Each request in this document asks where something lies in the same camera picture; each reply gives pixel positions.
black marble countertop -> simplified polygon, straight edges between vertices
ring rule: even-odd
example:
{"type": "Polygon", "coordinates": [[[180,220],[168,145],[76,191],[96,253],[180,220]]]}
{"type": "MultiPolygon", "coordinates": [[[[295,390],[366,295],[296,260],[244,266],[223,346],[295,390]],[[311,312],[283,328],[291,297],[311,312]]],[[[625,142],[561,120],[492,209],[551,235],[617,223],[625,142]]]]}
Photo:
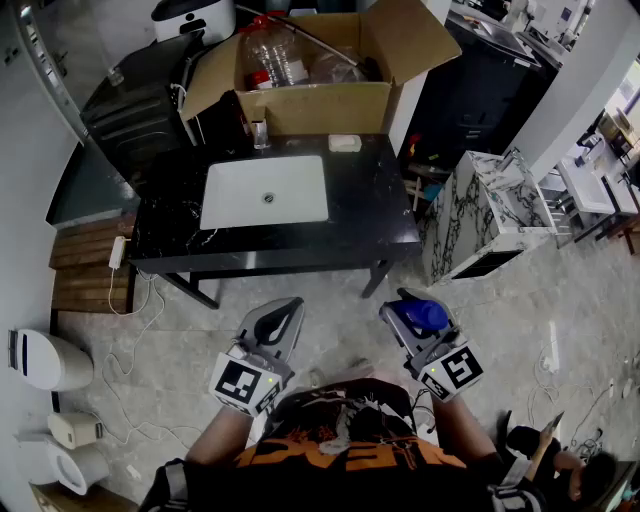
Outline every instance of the black marble countertop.
{"type": "Polygon", "coordinates": [[[166,273],[355,264],[420,253],[389,138],[361,138],[360,152],[332,153],[327,136],[273,137],[270,148],[250,156],[320,155],[329,220],[217,232],[200,230],[200,214],[208,168],[224,159],[211,157],[206,147],[161,155],[138,210],[130,260],[142,270],[166,273]]]}

marble cabinet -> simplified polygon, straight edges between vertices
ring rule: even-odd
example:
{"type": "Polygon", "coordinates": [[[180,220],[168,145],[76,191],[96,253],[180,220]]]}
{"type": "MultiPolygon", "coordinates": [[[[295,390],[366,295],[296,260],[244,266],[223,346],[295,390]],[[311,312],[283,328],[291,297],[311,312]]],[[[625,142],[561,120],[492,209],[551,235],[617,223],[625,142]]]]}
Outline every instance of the marble cabinet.
{"type": "Polygon", "coordinates": [[[467,151],[418,227],[429,284],[487,277],[556,233],[517,152],[467,151]]]}

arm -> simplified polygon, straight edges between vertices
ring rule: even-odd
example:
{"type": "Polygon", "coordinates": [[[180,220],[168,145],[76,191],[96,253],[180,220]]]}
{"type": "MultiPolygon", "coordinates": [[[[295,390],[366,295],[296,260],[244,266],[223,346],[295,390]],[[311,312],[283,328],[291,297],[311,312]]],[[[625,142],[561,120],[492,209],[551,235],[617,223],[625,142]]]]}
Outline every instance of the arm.
{"type": "Polygon", "coordinates": [[[573,501],[578,501],[582,496],[582,473],[586,466],[584,461],[576,457],[573,453],[558,452],[553,458],[553,466],[556,468],[556,471],[571,471],[568,495],[573,501]]]}
{"type": "Polygon", "coordinates": [[[247,444],[253,418],[231,407],[223,407],[193,444],[186,460],[206,466],[231,461],[247,444]]]}
{"type": "Polygon", "coordinates": [[[433,400],[440,446],[465,464],[496,452],[496,447],[460,396],[449,402],[433,400]]]}

white sink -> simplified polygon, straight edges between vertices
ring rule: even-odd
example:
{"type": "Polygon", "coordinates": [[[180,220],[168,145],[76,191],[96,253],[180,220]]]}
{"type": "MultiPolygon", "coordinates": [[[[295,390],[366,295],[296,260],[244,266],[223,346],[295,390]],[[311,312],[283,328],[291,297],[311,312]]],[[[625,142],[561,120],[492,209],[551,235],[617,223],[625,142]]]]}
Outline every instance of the white sink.
{"type": "Polygon", "coordinates": [[[213,164],[200,229],[318,222],[329,218],[319,156],[213,164]]]}

plastic bottle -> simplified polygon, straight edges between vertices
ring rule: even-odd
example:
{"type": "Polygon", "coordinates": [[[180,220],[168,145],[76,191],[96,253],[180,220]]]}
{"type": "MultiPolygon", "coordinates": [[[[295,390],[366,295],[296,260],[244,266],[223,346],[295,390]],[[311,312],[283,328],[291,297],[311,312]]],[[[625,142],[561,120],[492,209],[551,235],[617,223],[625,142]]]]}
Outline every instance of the plastic bottle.
{"type": "Polygon", "coordinates": [[[243,30],[243,64],[247,87],[268,89],[309,83],[295,34],[266,16],[243,30]]]}

